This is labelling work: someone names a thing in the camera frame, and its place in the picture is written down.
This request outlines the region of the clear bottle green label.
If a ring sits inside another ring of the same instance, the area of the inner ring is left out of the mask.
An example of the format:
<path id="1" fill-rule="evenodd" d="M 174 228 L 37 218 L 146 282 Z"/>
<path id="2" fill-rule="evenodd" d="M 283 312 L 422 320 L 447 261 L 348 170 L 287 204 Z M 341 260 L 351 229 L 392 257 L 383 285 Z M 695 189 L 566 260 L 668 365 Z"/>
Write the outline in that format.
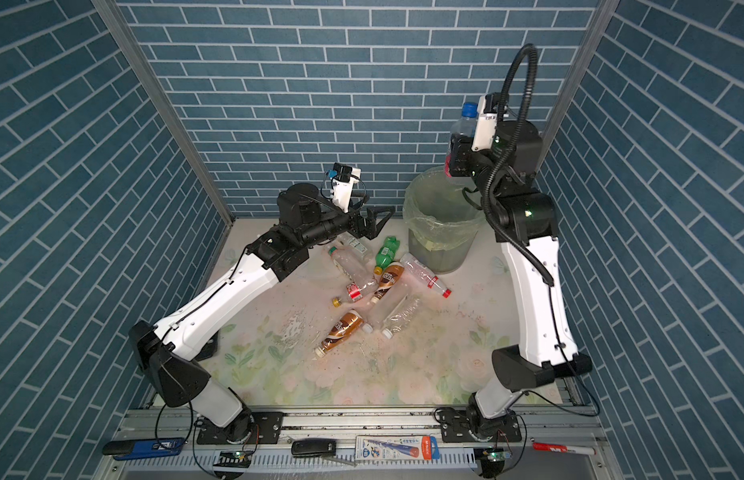
<path id="1" fill-rule="evenodd" d="M 377 281 L 372 271 L 350 249 L 332 246 L 328 254 L 336 266 L 361 290 L 376 287 Z"/>

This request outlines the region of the Fiji water bottle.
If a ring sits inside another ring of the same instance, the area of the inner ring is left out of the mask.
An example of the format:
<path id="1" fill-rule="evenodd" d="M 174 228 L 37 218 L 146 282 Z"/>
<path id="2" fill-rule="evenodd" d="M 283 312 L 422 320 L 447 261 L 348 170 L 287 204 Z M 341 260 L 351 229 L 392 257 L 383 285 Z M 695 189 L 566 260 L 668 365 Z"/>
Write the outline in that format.
<path id="1" fill-rule="evenodd" d="M 449 179 L 457 178 L 452 167 L 458 164 L 457 157 L 461 151 L 470 150 L 474 141 L 478 119 L 478 104 L 466 102 L 462 106 L 461 118 L 450 130 L 450 140 L 445 163 L 445 174 Z"/>

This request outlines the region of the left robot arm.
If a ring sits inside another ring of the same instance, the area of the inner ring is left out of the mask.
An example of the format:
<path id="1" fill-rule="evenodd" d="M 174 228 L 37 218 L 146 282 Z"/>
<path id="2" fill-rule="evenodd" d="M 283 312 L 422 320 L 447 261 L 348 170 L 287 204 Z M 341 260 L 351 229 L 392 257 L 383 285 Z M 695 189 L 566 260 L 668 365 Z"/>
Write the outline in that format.
<path id="1" fill-rule="evenodd" d="M 196 357 L 235 314 L 306 262 L 311 248 L 344 232 L 367 239 L 379 235 L 395 207 L 369 207 L 365 197 L 352 203 L 354 195 L 350 182 L 335 187 L 330 198 L 310 183 L 290 186 L 277 198 L 278 223 L 246 246 L 226 274 L 175 313 L 130 329 L 139 369 L 166 405 L 191 407 L 225 430 L 232 443 L 249 434 L 251 411 Z"/>

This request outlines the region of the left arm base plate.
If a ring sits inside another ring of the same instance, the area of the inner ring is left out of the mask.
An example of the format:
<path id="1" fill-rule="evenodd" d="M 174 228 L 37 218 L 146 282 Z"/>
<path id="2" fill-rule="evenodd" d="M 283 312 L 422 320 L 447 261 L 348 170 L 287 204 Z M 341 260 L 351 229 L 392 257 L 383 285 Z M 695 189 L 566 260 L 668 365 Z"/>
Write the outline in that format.
<path id="1" fill-rule="evenodd" d="M 226 427 L 200 417 L 196 421 L 196 443 L 200 445 L 276 444 L 284 414 L 281 412 L 242 411 Z"/>

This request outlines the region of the red label yellow cap bottle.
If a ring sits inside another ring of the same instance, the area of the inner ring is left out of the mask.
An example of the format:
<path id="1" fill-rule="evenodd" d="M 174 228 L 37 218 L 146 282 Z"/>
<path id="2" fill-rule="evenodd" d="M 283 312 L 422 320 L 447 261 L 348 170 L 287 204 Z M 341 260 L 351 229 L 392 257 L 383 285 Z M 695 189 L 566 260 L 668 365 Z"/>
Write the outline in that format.
<path id="1" fill-rule="evenodd" d="M 369 301 L 377 288 L 378 284 L 376 281 L 362 283 L 361 285 L 356 282 L 351 282 L 339 296 L 332 299 L 332 304 L 335 307 L 341 307 L 345 304 L 356 304 L 361 301 Z"/>

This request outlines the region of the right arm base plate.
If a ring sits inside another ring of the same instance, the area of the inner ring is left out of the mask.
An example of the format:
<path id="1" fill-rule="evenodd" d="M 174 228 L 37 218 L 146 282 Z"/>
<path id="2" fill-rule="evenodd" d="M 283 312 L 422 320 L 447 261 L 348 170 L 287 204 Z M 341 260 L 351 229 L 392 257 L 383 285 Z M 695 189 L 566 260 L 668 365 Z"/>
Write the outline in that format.
<path id="1" fill-rule="evenodd" d="M 473 407 L 466 410 L 440 407 L 434 410 L 433 418 L 440 427 L 442 440 L 446 443 L 522 440 L 520 421 L 514 413 L 486 419 Z"/>

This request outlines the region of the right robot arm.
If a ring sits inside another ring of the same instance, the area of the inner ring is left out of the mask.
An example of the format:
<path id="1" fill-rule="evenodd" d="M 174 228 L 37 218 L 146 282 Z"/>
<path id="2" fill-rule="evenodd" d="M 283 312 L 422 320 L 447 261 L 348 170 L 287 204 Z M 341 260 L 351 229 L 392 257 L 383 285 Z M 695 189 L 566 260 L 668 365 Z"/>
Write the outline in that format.
<path id="1" fill-rule="evenodd" d="M 494 376 L 467 408 L 473 430 L 509 417 L 527 392 L 593 368 L 579 351 L 567 321 L 559 275 L 559 229 L 553 199 L 534 186 L 542 149 L 529 121 L 479 116 L 475 132 L 456 140 L 448 164 L 453 177 L 469 177 L 508 263 L 520 340 L 492 354 Z"/>

